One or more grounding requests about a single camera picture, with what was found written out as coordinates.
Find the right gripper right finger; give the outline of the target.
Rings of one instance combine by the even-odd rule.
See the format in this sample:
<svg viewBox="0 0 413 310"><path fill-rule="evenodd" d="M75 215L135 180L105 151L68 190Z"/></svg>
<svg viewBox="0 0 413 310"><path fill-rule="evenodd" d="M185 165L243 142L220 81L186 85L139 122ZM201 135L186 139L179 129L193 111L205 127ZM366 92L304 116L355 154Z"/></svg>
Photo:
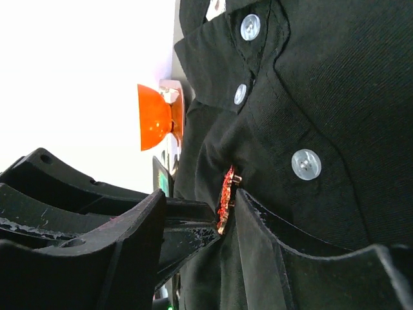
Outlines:
<svg viewBox="0 0 413 310"><path fill-rule="evenodd" d="M412 249L357 251L317 239L236 193L236 229L250 309L411 309Z"/></svg>

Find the orange maple leaf brooch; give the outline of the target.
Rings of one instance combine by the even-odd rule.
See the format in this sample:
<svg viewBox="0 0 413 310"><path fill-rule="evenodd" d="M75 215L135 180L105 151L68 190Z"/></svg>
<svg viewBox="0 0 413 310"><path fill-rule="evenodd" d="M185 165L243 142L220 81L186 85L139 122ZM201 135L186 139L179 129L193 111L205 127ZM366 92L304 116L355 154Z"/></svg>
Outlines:
<svg viewBox="0 0 413 310"><path fill-rule="evenodd" d="M217 215L219 216L217 232L220 235L225 233L228 218L230 216L230 210L235 206L235 193L242 181L243 179L237 174L236 168L231 165L223 179L219 206L217 208Z"/></svg>

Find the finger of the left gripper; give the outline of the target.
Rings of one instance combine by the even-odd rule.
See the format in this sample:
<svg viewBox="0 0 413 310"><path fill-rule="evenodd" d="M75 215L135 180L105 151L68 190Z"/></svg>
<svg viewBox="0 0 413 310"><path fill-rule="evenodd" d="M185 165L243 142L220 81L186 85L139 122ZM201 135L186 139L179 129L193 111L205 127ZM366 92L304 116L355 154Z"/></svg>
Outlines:
<svg viewBox="0 0 413 310"><path fill-rule="evenodd" d="M220 239L216 219L215 212L206 203L166 199L165 227L155 290L160 289L199 251Z"/></svg>
<svg viewBox="0 0 413 310"><path fill-rule="evenodd" d="M101 226L145 198L95 181L39 148L1 173L1 225Z"/></svg>

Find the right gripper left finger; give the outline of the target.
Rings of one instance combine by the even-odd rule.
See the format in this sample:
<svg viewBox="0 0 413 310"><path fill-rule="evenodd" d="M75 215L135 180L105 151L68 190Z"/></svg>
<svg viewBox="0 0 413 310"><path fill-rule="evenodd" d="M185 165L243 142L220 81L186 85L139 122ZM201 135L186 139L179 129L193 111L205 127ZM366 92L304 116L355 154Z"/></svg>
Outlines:
<svg viewBox="0 0 413 310"><path fill-rule="evenodd" d="M151 309L165 215L156 190L59 247L1 241L1 309Z"/></svg>

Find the black button shirt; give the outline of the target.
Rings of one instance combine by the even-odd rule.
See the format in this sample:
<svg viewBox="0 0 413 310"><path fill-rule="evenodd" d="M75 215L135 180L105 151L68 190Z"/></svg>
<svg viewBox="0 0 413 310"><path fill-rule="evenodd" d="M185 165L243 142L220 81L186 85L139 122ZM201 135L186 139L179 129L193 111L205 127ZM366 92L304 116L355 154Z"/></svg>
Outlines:
<svg viewBox="0 0 413 310"><path fill-rule="evenodd" d="M254 242L241 262L229 171L319 240L412 246L412 2L182 1L187 106L174 196L228 209L180 272L181 309L276 309Z"/></svg>

